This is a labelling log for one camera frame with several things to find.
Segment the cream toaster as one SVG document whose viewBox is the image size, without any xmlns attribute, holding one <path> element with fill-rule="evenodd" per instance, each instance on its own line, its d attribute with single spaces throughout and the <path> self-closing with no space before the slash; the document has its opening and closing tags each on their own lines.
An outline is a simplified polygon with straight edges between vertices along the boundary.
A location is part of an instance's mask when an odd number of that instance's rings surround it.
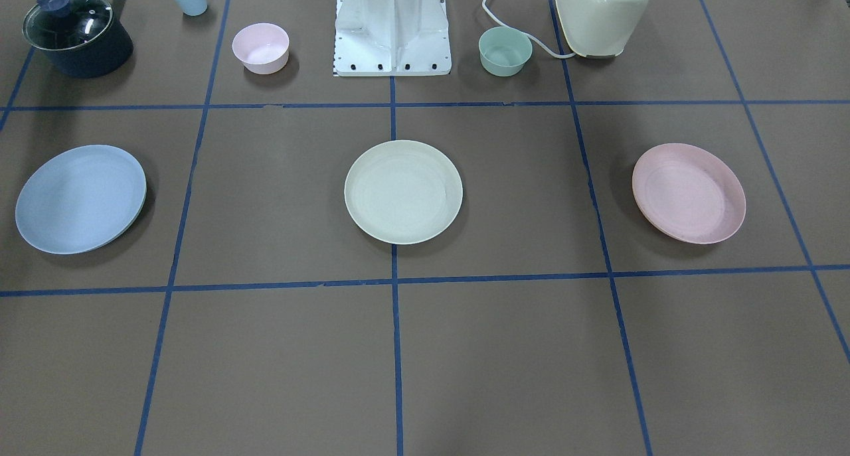
<svg viewBox="0 0 850 456">
<path fill-rule="evenodd" d="M 608 59 L 628 44 L 649 0 L 554 0 L 568 47 L 577 56 Z"/>
</svg>

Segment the blue plate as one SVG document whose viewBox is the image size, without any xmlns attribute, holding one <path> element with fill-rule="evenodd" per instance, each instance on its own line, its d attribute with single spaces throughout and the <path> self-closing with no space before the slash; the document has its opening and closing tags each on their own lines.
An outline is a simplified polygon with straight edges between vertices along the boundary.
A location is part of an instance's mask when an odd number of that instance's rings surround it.
<svg viewBox="0 0 850 456">
<path fill-rule="evenodd" d="M 37 250 L 81 254 L 124 234 L 146 196 L 145 171 L 136 157 L 114 145 L 82 145 L 29 177 L 16 202 L 15 223 Z"/>
</svg>

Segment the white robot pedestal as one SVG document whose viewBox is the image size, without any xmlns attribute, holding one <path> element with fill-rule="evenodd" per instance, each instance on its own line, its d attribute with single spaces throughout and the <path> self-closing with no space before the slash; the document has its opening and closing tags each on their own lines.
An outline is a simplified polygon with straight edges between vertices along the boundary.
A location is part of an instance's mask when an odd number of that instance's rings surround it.
<svg viewBox="0 0 850 456">
<path fill-rule="evenodd" d="M 446 0 L 336 0 L 337 77 L 432 77 L 452 71 Z"/>
</svg>

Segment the dark blue pot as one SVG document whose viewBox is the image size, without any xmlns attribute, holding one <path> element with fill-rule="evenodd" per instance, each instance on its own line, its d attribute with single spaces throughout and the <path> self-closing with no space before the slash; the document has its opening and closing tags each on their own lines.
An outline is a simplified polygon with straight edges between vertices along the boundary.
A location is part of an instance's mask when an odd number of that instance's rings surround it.
<svg viewBox="0 0 850 456">
<path fill-rule="evenodd" d="M 30 46 L 42 52 L 58 71 L 70 77 L 96 78 L 114 72 L 130 59 L 134 44 L 113 5 L 112 8 L 115 12 L 112 25 L 88 44 L 74 50 L 56 51 L 39 50 L 33 45 Z"/>
</svg>

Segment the green bowl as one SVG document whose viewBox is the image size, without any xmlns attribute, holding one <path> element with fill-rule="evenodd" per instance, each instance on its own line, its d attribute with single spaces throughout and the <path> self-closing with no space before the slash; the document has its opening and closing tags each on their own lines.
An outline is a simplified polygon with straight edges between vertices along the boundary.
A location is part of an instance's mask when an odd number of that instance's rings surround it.
<svg viewBox="0 0 850 456">
<path fill-rule="evenodd" d="M 525 33 L 512 27 L 492 27 L 477 42 L 483 69 L 495 77 L 513 77 L 533 54 L 533 45 Z"/>
</svg>

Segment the cream plate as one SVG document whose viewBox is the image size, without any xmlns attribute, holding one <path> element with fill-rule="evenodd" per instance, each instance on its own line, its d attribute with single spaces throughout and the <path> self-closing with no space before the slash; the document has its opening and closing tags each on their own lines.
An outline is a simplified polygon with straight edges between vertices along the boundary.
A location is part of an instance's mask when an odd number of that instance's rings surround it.
<svg viewBox="0 0 850 456">
<path fill-rule="evenodd" d="M 395 139 L 374 145 L 355 160 L 343 195 L 361 231 L 389 244 L 413 245 L 452 225 L 464 201 L 464 182 L 437 148 Z"/>
</svg>

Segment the pink plate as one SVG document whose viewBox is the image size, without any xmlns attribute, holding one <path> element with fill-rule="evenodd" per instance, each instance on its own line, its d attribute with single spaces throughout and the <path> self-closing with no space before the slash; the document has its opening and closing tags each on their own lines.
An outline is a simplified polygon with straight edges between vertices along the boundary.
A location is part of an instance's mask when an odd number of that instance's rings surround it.
<svg viewBox="0 0 850 456">
<path fill-rule="evenodd" d="M 737 175 L 696 145 L 665 143 L 647 150 L 632 171 L 632 193 L 647 221 L 681 242 L 723 242 L 746 220 L 746 193 Z"/>
</svg>

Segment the glass pot lid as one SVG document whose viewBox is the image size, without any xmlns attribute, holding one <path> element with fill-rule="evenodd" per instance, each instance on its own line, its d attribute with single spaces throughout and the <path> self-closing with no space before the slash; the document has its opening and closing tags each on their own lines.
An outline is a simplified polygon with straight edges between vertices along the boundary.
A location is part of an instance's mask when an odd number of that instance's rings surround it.
<svg viewBox="0 0 850 456">
<path fill-rule="evenodd" d="M 114 19 L 106 0 L 36 0 L 22 33 L 39 50 L 74 50 L 106 32 Z"/>
</svg>

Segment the pink bowl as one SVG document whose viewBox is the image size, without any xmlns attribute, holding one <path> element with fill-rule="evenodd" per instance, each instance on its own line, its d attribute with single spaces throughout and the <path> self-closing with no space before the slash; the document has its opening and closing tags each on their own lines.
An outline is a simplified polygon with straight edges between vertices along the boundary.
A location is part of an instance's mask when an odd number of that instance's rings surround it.
<svg viewBox="0 0 850 456">
<path fill-rule="evenodd" d="M 276 24 L 254 23 L 234 36 L 231 49 L 249 72 L 269 75 L 289 62 L 290 37 Z"/>
</svg>

